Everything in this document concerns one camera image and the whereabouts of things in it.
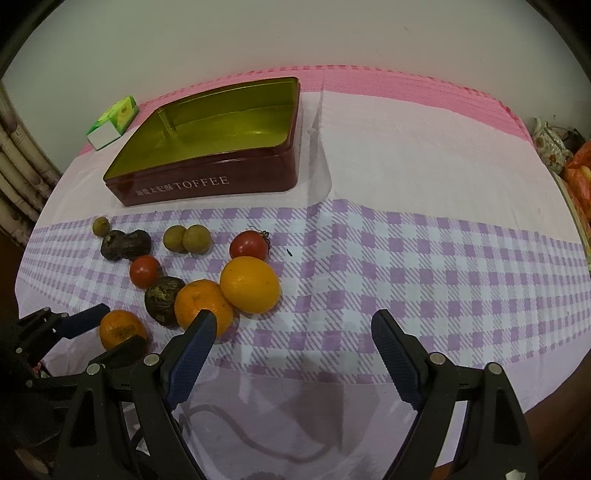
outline yellow orange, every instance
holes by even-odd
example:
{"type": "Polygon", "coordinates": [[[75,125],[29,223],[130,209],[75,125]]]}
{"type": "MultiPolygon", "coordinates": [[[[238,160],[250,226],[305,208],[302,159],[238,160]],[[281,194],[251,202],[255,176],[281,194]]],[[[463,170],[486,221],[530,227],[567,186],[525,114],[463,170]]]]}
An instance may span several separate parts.
{"type": "Polygon", "coordinates": [[[246,313],[265,313],[279,300],[281,287],[273,269],[255,257],[230,260],[220,276],[223,295],[246,313]]]}

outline tangerine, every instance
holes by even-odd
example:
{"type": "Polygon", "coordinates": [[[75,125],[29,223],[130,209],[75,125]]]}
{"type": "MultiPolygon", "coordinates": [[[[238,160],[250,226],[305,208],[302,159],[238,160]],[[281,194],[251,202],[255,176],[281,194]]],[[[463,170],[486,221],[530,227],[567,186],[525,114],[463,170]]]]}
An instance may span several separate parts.
{"type": "Polygon", "coordinates": [[[134,335],[147,339],[148,332],[140,319],[127,310],[112,310],[100,321],[99,337],[105,350],[111,350],[134,335]]]}
{"type": "Polygon", "coordinates": [[[174,314],[184,330],[189,328],[201,310],[209,310],[216,316],[218,337],[234,318],[234,310],[224,298],[220,285],[206,278],[185,285],[174,301],[174,314]]]}

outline red tomato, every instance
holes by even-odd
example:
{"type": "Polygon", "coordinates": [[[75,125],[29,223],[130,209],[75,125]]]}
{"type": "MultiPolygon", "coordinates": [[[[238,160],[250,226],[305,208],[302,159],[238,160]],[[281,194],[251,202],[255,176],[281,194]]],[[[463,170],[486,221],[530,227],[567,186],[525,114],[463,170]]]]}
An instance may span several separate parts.
{"type": "Polygon", "coordinates": [[[129,267],[131,283],[143,290],[154,285],[161,273],[160,263],[150,255],[136,258],[129,267]]]}
{"type": "Polygon", "coordinates": [[[255,257],[265,261],[269,256],[269,232],[246,230],[239,233],[230,244],[230,257],[255,257]]]}

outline orange plastic bag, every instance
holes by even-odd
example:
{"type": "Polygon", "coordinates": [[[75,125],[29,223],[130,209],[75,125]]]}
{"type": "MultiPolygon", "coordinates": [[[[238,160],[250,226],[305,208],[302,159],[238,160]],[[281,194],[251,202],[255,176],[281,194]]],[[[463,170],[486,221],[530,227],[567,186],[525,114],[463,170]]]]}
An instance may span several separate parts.
{"type": "Polygon", "coordinates": [[[565,169],[563,175],[566,183],[573,189],[574,195],[583,209],[585,218],[587,221],[591,220],[591,183],[580,170],[575,168],[565,169]]]}
{"type": "Polygon", "coordinates": [[[566,186],[566,193],[569,194],[569,197],[573,202],[576,215],[581,220],[581,224],[583,225],[584,234],[587,237],[587,240],[591,241],[591,226],[589,226],[589,223],[585,218],[585,212],[583,211],[583,207],[581,207],[581,204],[577,200],[577,197],[575,196],[573,190],[568,185],[566,186]]]}
{"type": "Polygon", "coordinates": [[[569,160],[564,168],[579,168],[579,167],[591,168],[591,140],[585,142],[581,148],[574,154],[572,160],[569,160]]]}

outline tissue box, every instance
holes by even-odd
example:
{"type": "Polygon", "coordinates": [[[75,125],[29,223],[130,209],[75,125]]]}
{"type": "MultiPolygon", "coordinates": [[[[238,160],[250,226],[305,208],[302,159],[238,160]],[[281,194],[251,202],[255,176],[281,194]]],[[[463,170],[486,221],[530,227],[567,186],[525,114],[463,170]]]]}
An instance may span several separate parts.
{"type": "Polygon", "coordinates": [[[99,117],[86,133],[86,138],[95,150],[100,150],[123,135],[138,112],[134,98],[125,97],[99,117]]]}

